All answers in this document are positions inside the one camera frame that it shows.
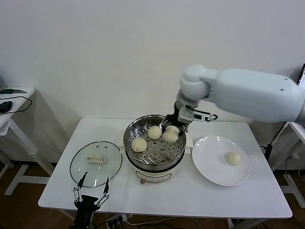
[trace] white wall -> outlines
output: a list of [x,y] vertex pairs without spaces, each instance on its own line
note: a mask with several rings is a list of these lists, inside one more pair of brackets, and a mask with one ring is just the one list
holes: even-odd
[[170,113],[190,64],[289,75],[304,61],[304,8],[303,0],[4,0],[0,74],[36,88],[31,115],[40,121],[24,125],[19,114],[19,124],[56,160],[48,149],[61,152],[81,117]]

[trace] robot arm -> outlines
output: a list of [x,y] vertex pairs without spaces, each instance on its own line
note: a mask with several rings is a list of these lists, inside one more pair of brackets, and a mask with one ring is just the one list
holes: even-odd
[[193,65],[183,73],[175,103],[180,125],[187,127],[193,121],[200,100],[260,122],[305,124],[305,92],[282,75]]

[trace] white table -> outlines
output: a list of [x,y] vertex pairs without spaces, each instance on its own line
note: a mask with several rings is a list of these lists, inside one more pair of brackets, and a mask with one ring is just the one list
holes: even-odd
[[[76,210],[69,166],[75,153],[94,141],[118,139],[130,119],[81,119],[65,148],[38,204],[43,208]],[[251,159],[251,174],[241,185],[222,187],[205,179],[186,154],[175,175],[160,184],[142,185],[123,155],[122,167],[110,181],[110,198],[99,212],[180,217],[249,219],[235,228],[250,228],[266,220],[289,218],[292,212],[248,124],[194,122],[189,134],[195,143],[207,135],[235,141]],[[103,186],[83,188],[83,194],[99,197]]]
[[[7,99],[2,100],[2,98],[9,98],[9,97],[16,97],[16,96],[24,96],[29,98],[35,91],[32,87],[10,87],[12,89],[19,89],[23,90],[27,93],[24,94],[0,94],[0,103],[5,101],[12,101],[12,108],[9,112],[17,111],[25,102],[30,103],[25,98],[14,98],[14,99]],[[51,175],[54,167],[52,164],[45,158],[45,156],[38,152],[37,147],[33,144],[33,142],[21,131],[21,129],[17,126],[17,124],[11,119],[11,116],[14,113],[10,114],[2,114],[0,115],[0,127],[9,123],[9,128],[20,138],[21,142],[23,143],[24,148],[27,150],[28,154],[49,174]],[[13,168],[14,165],[4,156],[0,155],[0,161],[5,164],[5,167],[0,172],[0,178],[3,176],[5,171],[8,168]],[[46,184],[49,180],[48,177],[31,177],[31,176],[24,176],[23,174],[28,169],[28,165],[23,165],[18,173],[16,174],[15,178],[12,180],[11,184],[5,191],[5,195],[10,196],[14,192],[15,188],[19,183],[33,183],[33,184]]]

